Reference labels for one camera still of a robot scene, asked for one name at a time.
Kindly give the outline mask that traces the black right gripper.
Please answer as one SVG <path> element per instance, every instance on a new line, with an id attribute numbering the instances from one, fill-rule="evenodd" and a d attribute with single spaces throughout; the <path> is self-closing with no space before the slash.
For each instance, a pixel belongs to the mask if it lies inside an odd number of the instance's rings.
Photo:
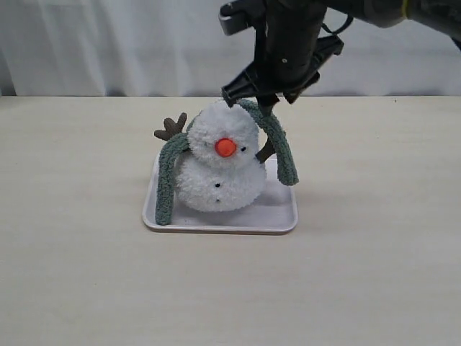
<path id="1" fill-rule="evenodd" d="M 255 97 L 270 115 L 283 93 L 289 104 L 320 79 L 320 68 L 341 54 L 338 35 L 320 37 L 327 7 L 320 1 L 266 1 L 264 53 L 221 89 L 229 107 Z"/>

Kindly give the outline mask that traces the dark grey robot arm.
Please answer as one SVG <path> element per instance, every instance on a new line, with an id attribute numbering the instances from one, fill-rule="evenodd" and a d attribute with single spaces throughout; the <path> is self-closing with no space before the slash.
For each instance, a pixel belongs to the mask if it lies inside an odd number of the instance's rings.
<path id="1" fill-rule="evenodd" d="M 227 36 L 254 28 L 254 59 L 222 87 L 223 99 L 232 107 L 254 97 L 265 113 L 279 95 L 294 103 L 341 53 L 339 34 L 356 19 L 381 28 L 408 19 L 460 44 L 459 1 L 231 1 L 220 8 L 220 25 Z"/>

